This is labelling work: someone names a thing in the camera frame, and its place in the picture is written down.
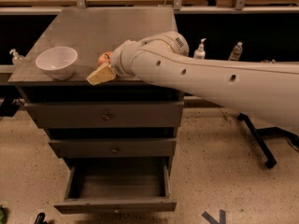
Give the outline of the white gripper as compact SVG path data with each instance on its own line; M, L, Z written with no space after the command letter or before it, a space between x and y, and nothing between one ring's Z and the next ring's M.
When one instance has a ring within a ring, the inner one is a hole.
M116 74L120 77L132 77L134 75L132 71L132 60L135 52L139 48L139 42L132 40L125 41L117 47L110 56L111 65L109 63L102 63L87 76L87 81L91 85L98 85L115 79Z

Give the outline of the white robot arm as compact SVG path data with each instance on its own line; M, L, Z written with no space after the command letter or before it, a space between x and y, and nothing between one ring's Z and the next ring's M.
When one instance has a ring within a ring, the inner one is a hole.
M96 85L115 77L136 77L299 134L298 64L201 60L188 52L185 38L173 31L127 40L87 80Z

